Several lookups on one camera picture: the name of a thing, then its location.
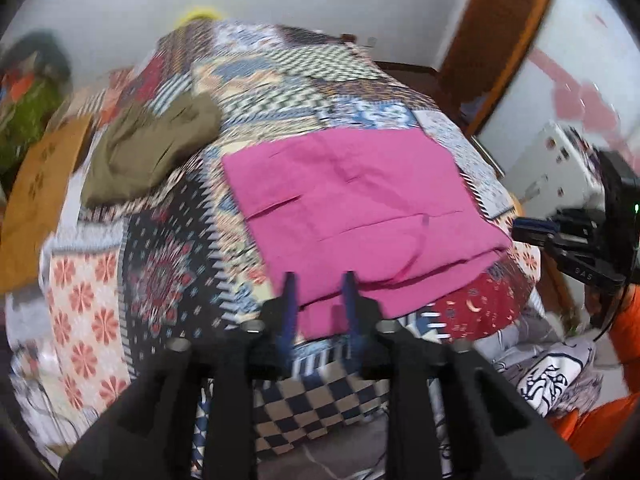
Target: yellow object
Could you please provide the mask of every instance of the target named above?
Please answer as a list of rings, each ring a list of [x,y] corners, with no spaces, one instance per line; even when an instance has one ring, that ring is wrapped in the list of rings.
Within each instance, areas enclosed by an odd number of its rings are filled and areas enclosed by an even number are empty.
[[[184,27],[192,20],[222,20],[223,16],[213,7],[196,7],[178,20],[175,28]]]
[[[58,227],[66,184],[91,116],[69,121],[30,147],[9,196],[0,237],[0,294],[33,283],[40,247]]]

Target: black and white fabric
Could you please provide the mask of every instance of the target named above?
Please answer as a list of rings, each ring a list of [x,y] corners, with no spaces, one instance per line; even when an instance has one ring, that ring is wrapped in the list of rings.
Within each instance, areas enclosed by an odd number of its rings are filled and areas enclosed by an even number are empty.
[[[415,336],[439,341],[439,314],[431,305],[398,321]],[[209,410],[215,385],[209,381],[197,407],[191,474],[202,472]],[[388,381],[364,381],[356,374],[348,336],[294,348],[291,378],[255,384],[254,421],[260,459],[277,456],[332,430],[364,420],[388,394]]]
[[[283,84],[258,87],[220,103],[225,121],[261,113],[287,112],[295,108],[304,108],[313,113],[316,108],[327,105],[327,99],[315,87],[297,77],[288,78]]]
[[[267,55],[281,72],[326,81],[378,79],[382,70],[363,63],[344,45],[301,46],[285,50],[272,50]]]
[[[178,95],[191,91],[192,83],[191,73],[173,76],[158,88],[156,97],[149,101],[147,106],[153,114],[162,115]]]
[[[106,93],[106,90],[102,90],[97,94],[89,97],[78,110],[76,117],[97,114],[102,109],[102,102],[104,101],[104,96],[106,95]]]
[[[547,416],[564,391],[593,363],[595,344],[580,336],[553,345],[529,344],[507,350],[494,363],[540,415]]]
[[[487,218],[496,218],[513,207],[509,193],[495,177],[494,168],[473,149],[460,129],[444,113],[439,110],[414,110],[414,116],[428,136],[451,152]]]

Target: white appliance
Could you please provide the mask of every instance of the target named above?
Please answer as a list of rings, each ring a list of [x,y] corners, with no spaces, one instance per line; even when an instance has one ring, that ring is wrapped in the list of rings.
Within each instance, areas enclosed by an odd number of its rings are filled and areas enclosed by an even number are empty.
[[[560,207],[604,208],[594,153],[575,130],[547,124],[501,180],[522,204],[526,216],[546,218]],[[564,276],[576,305],[584,285]]]

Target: white wall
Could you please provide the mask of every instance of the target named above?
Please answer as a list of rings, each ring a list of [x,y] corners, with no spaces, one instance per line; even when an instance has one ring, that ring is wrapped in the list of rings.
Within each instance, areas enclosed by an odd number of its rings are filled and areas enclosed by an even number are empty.
[[[359,43],[377,38],[377,60],[431,66],[456,0],[26,0],[0,43],[38,28],[67,51],[74,83],[137,62],[194,6],[214,6],[240,20],[285,23]]]
[[[534,47],[577,82],[598,86],[620,117],[622,137],[640,126],[640,49],[608,0],[553,0]],[[554,82],[525,60],[482,129],[482,145],[504,171],[513,167],[543,125],[555,120],[553,88]],[[581,131],[580,123],[572,125]]]

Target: red patterned fabric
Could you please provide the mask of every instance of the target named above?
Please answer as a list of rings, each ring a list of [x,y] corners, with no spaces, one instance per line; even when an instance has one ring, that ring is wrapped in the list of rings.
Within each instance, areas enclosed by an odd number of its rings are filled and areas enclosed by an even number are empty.
[[[451,338],[480,339],[510,325],[527,302],[533,284],[506,255],[468,286],[436,301],[433,310],[446,323],[441,332]]]
[[[126,108],[133,101],[146,103],[156,96],[156,91],[161,82],[161,71],[164,65],[164,55],[156,54],[152,57],[149,64],[120,94],[118,104],[115,107],[115,113]]]
[[[129,384],[118,322],[117,252],[51,259],[46,298],[64,391],[76,410],[101,413]]]

